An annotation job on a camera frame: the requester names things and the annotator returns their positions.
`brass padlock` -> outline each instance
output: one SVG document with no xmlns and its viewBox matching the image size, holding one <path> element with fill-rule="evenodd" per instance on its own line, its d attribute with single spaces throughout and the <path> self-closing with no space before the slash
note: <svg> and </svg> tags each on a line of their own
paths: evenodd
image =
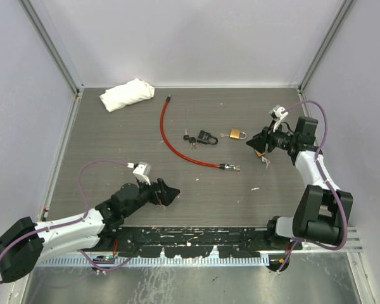
<svg viewBox="0 0 380 304">
<path fill-rule="evenodd" d="M 221 137 L 229 136 L 230 138 L 233 138 L 233 139 L 246 139 L 246 133 L 241 132 L 241 130 L 235 129 L 235 128 L 231 129 L 231 133 L 229 135 L 221 133 L 220 136 Z"/>
<path fill-rule="evenodd" d="M 241 130 L 239 130 L 239 129 L 232 129 L 231 133 L 229 134 L 229 137 L 233 138 L 233 139 L 239 139 L 239 135 L 241 135 Z"/>
</svg>

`gray table surface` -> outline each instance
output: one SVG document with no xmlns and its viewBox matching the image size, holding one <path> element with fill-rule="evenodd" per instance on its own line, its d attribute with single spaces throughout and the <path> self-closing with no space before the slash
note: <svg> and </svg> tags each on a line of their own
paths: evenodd
<svg viewBox="0 0 380 304">
<path fill-rule="evenodd" d="M 100 158 L 144 161 L 152 166 L 151 180 L 161 177 L 181 190 L 167 208 L 147 204 L 126 220 L 127 225 L 266 226 L 275 215 L 292 216 L 303 194 L 302 178 L 285 151 L 276 149 L 265 164 L 246 141 L 219 138 L 216 146 L 183 141 L 184 129 L 219 137 L 233 127 L 251 138 L 270 123 L 269 110 L 298 102 L 295 89 L 156 89 L 149 101 L 108 113 L 99 99 L 104 89 L 85 89 L 51 202 L 49 219 L 81 213 L 84 202 L 77 186 L 79 170 Z M 162 142 L 160 113 L 169 93 L 165 132 L 182 153 L 197 160 L 240 165 L 242 172 L 223 171 L 189 163 Z M 295 126 L 302 115 L 289 114 Z M 126 182 L 131 169 L 100 163 L 88 168 L 82 183 L 91 207 L 108 199 Z"/>
</svg>

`white cloth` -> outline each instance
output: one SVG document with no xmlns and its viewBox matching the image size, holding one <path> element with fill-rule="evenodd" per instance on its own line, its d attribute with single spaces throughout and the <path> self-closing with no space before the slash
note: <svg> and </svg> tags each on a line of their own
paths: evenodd
<svg viewBox="0 0 380 304">
<path fill-rule="evenodd" d="M 124 106 L 151 99 L 155 94 L 155 88 L 145 81 L 134 79 L 126 84 L 118 85 L 100 95 L 101 101 L 107 111 L 112 112 Z"/>
</svg>

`key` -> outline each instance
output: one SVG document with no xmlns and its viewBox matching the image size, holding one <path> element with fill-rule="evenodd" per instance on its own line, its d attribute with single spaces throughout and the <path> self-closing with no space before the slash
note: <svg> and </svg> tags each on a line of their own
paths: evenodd
<svg viewBox="0 0 380 304">
<path fill-rule="evenodd" d="M 187 134 L 187 129 L 184 129 L 183 140 L 188 141 L 190 136 Z"/>
<path fill-rule="evenodd" d="M 197 139 L 195 138 L 195 137 L 190 137 L 189 138 L 189 143 L 191 144 L 191 149 L 193 150 L 195 150 L 196 149 L 196 141 L 197 141 Z"/>
</svg>

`white wall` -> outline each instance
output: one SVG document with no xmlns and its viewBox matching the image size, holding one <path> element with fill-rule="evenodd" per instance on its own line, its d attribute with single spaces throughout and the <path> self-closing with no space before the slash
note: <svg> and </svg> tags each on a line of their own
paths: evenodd
<svg viewBox="0 0 380 304">
<path fill-rule="evenodd" d="M 350 222 L 380 297 L 380 0 L 356 2 L 306 94 L 328 113 L 327 167 L 353 193 Z"/>
<path fill-rule="evenodd" d="M 32 1 L 86 87 L 297 85 L 342 2 Z"/>
<path fill-rule="evenodd" d="M 36 219 L 72 102 L 19 2 L 0 0 L 0 235 Z"/>
</svg>

